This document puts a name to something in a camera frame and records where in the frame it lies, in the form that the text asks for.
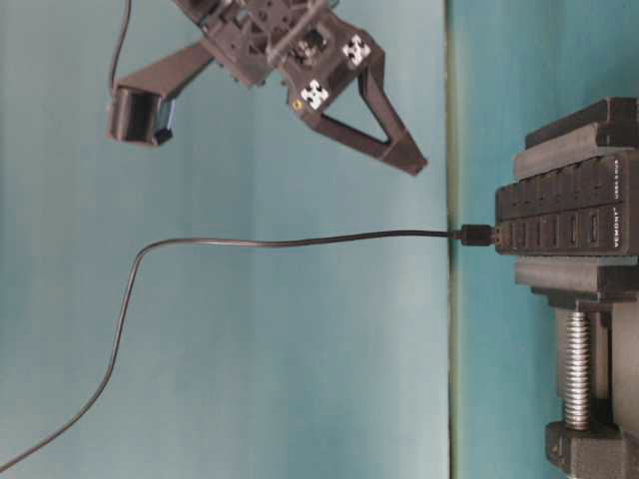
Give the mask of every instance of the metal screw rod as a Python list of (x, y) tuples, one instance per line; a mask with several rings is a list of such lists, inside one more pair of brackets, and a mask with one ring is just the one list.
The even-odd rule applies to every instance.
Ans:
[(566, 387), (564, 422), (576, 431), (590, 426), (590, 321), (584, 312), (571, 312), (566, 323)]

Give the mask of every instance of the usb port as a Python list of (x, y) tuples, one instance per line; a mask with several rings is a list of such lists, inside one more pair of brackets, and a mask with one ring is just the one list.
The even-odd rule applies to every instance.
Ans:
[(573, 214), (570, 216), (570, 244), (577, 245), (577, 228), (579, 224), (577, 223), (577, 215)]
[(599, 214), (590, 214), (590, 242), (597, 244), (599, 241)]

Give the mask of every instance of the teal surface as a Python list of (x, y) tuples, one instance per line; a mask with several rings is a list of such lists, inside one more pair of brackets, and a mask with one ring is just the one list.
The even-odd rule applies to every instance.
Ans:
[[(449, 2), (454, 223), (494, 221), (526, 133), (639, 95), (638, 19), (636, 1)], [(551, 309), (491, 250), (456, 249), (453, 270), (455, 477), (562, 477), (543, 452), (561, 417)]]
[[(145, 243), (446, 225), (442, 2), (339, 7), (388, 51), (388, 92), (431, 158), (417, 180), (311, 133), (276, 78), (247, 93), (217, 68), (163, 149), (108, 142), (121, 3), (0, 1), (0, 462), (93, 392)], [(122, 73), (197, 38), (168, 0), (134, 1), (133, 18)], [(353, 108), (336, 110), (373, 128)], [(149, 256), (113, 383), (7, 477), (446, 477), (446, 253), (392, 239)]]

